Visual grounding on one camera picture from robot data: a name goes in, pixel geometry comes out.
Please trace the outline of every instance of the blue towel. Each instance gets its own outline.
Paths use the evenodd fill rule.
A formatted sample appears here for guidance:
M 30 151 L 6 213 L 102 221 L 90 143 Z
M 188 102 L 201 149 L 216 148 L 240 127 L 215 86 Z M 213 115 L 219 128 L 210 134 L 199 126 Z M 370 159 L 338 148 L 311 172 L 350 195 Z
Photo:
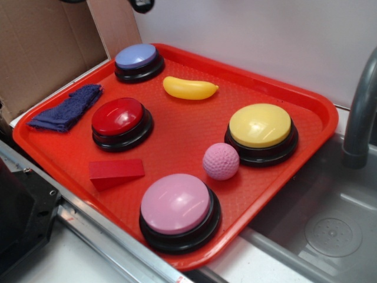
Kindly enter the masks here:
M 103 92 L 98 84 L 87 84 L 69 94 L 69 98 L 54 108 L 40 112 L 27 125 L 38 129 L 66 132 L 99 99 Z

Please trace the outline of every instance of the stainless steel sink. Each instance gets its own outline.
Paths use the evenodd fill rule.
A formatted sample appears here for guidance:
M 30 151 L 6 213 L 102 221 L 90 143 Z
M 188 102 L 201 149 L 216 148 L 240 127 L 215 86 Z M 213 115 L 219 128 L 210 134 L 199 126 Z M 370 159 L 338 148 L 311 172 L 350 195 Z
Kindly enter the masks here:
M 334 135 L 249 227 L 262 234 L 262 249 L 273 243 L 270 253 L 285 254 L 298 272 L 321 273 L 309 276 L 316 281 L 377 282 L 377 147 L 366 167 L 347 169 L 342 139 Z

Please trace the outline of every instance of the plastic tray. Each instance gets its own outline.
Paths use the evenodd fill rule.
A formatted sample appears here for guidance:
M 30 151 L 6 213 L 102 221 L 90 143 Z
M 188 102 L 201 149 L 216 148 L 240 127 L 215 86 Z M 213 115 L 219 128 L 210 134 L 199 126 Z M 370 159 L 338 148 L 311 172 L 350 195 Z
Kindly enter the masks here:
M 14 129 L 14 139 L 53 178 L 145 246 L 148 244 L 138 219 L 148 187 L 173 173 L 188 173 L 204 181 L 221 203 L 222 221 L 216 236 L 189 254 L 159 254 L 175 268 L 188 271 L 208 263 L 237 236 L 333 134 L 338 113 L 327 98 L 313 92 L 168 45 L 155 46 L 166 63 L 156 78 L 139 84 L 122 83 L 114 75 L 114 61 L 110 61 L 27 113 Z M 206 100 L 174 98 L 163 89 L 162 80 L 168 75 L 211 81 L 219 89 Z M 35 130 L 25 124 L 89 83 L 101 84 L 104 93 L 68 133 Z M 155 128 L 143 144 L 130 151 L 104 152 L 92 140 L 91 117 L 101 105 L 120 97 L 139 100 L 152 113 Z M 240 166 L 227 181 L 209 178 L 201 164 L 204 152 L 212 144 L 223 142 L 231 116 L 253 103 L 275 104 L 290 114 L 299 131 L 296 152 L 276 166 Z M 145 176 L 98 192 L 89 180 L 89 162 L 120 159 L 142 159 Z

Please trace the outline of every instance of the dimpled ball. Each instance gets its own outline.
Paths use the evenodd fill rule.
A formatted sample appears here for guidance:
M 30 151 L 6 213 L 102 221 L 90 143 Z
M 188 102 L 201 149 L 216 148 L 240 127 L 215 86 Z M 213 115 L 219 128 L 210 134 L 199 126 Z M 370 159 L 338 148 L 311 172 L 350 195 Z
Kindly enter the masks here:
M 203 157 L 203 168 L 215 180 L 230 179 L 237 173 L 239 165 L 237 151 L 227 143 L 213 144 Z

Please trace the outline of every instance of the toy banana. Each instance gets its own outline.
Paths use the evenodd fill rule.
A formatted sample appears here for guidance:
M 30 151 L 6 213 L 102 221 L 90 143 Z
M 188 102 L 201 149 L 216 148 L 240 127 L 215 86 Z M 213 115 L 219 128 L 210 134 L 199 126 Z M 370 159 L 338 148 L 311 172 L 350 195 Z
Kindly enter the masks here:
M 208 81 L 190 81 L 170 76 L 164 79 L 163 86 L 171 96 L 189 100 L 209 98 L 219 88 Z

